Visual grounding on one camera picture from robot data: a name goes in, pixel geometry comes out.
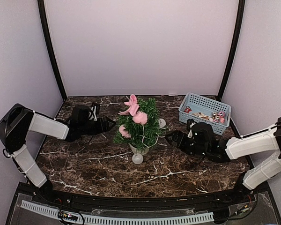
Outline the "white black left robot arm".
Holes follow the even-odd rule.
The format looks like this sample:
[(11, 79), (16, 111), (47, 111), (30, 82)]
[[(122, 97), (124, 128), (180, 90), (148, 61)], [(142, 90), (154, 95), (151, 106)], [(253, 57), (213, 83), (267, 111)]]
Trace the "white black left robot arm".
[(100, 117), (99, 112), (99, 104), (78, 105), (67, 119), (59, 120), (15, 104), (0, 120), (0, 141), (5, 157), (11, 158), (20, 173), (39, 189), (38, 196), (46, 204), (53, 204), (57, 195), (51, 190), (50, 179), (31, 155), (27, 139), (38, 135), (71, 143), (86, 135), (95, 136), (111, 131), (116, 122), (106, 116)]

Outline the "pink fabric bow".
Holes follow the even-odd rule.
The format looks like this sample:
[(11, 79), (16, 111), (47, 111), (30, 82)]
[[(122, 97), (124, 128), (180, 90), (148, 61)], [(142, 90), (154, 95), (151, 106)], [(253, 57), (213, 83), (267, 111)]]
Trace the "pink fabric bow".
[(131, 116), (135, 116), (138, 109), (139, 109), (139, 105), (138, 105), (138, 99), (134, 94), (130, 95), (129, 101), (128, 102), (124, 102), (124, 104), (126, 106), (128, 106), (128, 109), (126, 109), (123, 112), (119, 112), (119, 115), (131, 115)]

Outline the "pink pompom ornament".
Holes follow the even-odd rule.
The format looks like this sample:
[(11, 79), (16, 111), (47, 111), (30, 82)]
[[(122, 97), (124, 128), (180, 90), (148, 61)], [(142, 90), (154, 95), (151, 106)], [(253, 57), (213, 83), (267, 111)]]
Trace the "pink pompom ornament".
[(122, 137), (131, 138), (129, 132), (126, 130), (124, 125), (119, 126), (118, 131), (122, 135)]
[(145, 112), (138, 111), (133, 116), (133, 121), (137, 124), (145, 125), (148, 121), (148, 115)]

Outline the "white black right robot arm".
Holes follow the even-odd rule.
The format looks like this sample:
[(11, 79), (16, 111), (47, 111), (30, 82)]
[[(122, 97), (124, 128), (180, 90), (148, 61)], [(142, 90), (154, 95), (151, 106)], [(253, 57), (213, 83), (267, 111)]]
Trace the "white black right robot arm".
[(165, 139), (188, 155), (203, 155), (212, 162), (225, 163), (243, 156), (273, 151), (261, 164), (239, 176), (229, 194), (233, 203), (240, 203), (257, 186), (281, 174), (281, 117), (266, 129), (219, 141), (207, 123), (188, 120), (187, 126), (187, 134), (175, 130), (167, 134)]

